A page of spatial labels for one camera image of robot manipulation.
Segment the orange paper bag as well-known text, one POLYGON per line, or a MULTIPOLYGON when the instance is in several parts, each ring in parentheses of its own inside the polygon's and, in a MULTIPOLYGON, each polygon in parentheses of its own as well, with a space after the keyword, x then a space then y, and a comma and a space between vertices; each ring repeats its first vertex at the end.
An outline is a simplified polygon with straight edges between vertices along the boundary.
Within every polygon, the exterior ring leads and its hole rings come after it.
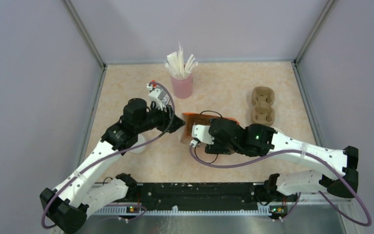
POLYGON ((205 111, 203 111, 201 113, 187 113, 187 112, 184 112, 184 113, 182 113, 181 118, 186 122, 186 124, 183 128, 181 128, 177 132, 179 132, 179 142, 182 143, 182 144, 185 144, 185 145, 190 144, 190 141, 193 139, 192 136, 191 136, 191 131, 192 131, 193 125, 211 125, 211 122, 213 120, 220 119, 220 118, 224 118, 224 119, 228 119, 230 121, 233 121, 237 125, 240 124, 234 118, 222 117, 220 114, 217 114, 215 112, 213 112, 213 114, 206 114, 205 111))

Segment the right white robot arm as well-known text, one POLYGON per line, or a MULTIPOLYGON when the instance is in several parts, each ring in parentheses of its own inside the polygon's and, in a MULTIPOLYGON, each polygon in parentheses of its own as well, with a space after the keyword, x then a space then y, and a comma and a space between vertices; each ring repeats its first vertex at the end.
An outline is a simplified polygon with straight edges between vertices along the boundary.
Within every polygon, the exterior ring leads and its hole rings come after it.
POLYGON ((243 128, 228 118, 212 118, 208 125, 192 129, 193 137, 206 144, 207 154, 238 153, 258 159, 271 156, 309 168, 301 173, 270 176, 266 195, 272 201, 299 192, 326 191, 341 198, 354 198, 357 193, 359 150, 356 147, 323 148, 269 126, 251 124, 243 128))

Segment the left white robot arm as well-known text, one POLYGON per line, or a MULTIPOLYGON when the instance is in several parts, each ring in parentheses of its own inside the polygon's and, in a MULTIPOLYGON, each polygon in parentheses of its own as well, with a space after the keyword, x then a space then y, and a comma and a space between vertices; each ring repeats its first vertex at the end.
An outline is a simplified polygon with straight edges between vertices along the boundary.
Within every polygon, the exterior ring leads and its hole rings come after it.
POLYGON ((130 99, 118 122, 106 129, 78 168, 55 188, 41 192, 42 228, 59 227, 66 234, 75 234, 91 215, 111 202, 134 200, 136 187, 120 178, 96 189, 93 185, 125 153, 174 133, 184 124, 171 97, 168 105, 161 98, 152 99, 150 105, 142 98, 130 99))

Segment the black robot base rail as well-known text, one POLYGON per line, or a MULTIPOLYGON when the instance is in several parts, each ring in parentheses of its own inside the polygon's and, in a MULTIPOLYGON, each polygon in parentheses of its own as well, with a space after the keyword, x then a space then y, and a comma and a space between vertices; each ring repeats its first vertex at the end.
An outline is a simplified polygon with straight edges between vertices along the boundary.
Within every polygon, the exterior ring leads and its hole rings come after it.
POLYGON ((263 205, 294 202, 297 195, 284 196, 254 182, 230 183, 139 183, 131 186, 118 204, 139 204, 148 211, 186 212, 256 211, 263 205))

